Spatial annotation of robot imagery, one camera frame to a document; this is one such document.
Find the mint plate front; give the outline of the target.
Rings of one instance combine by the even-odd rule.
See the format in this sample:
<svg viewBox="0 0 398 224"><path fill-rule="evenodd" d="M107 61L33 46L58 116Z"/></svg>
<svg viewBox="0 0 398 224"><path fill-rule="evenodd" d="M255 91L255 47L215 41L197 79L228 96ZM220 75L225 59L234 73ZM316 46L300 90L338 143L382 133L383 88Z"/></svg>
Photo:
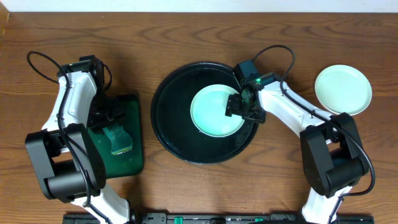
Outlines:
<svg viewBox="0 0 398 224"><path fill-rule="evenodd" d="M366 76L348 65L332 65L322 70L315 80L314 89L320 104L334 114L360 114L373 97Z"/></svg>

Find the green yellow sponge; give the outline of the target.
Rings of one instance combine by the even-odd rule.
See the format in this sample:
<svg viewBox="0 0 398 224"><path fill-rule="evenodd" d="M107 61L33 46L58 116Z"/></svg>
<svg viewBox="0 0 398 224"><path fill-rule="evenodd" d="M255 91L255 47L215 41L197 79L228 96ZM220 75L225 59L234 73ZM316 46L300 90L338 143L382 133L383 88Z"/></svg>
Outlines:
<svg viewBox="0 0 398 224"><path fill-rule="evenodd" d="M111 142L112 155L122 154L132 149L132 138L125 132L122 125L118 123L110 124L103 128L103 132Z"/></svg>

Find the mint plate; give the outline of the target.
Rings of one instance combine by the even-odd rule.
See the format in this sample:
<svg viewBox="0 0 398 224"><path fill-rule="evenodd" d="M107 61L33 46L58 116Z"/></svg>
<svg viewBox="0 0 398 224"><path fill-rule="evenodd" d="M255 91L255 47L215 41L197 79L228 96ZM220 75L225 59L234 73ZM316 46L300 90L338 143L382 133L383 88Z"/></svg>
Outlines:
<svg viewBox="0 0 398 224"><path fill-rule="evenodd" d="M314 89L320 104L334 114L360 114L373 97L366 76L348 65L332 65L322 70L315 80Z"/></svg>
<svg viewBox="0 0 398 224"><path fill-rule="evenodd" d="M238 115L226 116L230 95L238 93L234 88L215 84L202 88L190 105L190 116L194 125L204 134L223 138L238 131L244 124Z"/></svg>

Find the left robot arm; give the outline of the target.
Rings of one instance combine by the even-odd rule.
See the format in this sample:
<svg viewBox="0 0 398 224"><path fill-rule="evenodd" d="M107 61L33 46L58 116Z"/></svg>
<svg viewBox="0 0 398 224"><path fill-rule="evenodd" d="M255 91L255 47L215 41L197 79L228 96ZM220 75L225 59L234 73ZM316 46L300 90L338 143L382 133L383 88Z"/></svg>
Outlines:
<svg viewBox="0 0 398 224"><path fill-rule="evenodd" d="M99 131L123 115L108 98L109 68L94 55L57 65L57 99L42 129L25 139L43 195L84 208L100 223L130 223L129 202L106 184L106 169L89 132Z"/></svg>

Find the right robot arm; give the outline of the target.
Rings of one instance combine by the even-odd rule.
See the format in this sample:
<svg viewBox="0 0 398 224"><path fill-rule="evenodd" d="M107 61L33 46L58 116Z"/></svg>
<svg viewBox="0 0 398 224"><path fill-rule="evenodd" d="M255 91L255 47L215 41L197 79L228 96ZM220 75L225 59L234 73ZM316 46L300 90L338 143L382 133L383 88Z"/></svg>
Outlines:
<svg viewBox="0 0 398 224"><path fill-rule="evenodd" d="M277 74L261 74L253 60L237 64L238 93L229 96L226 116L263 124L273 114L300 139L303 171L311 186L301 214L306 222L336 223L337 210L366 174L374 174L356 123L347 113L323 111L292 91Z"/></svg>

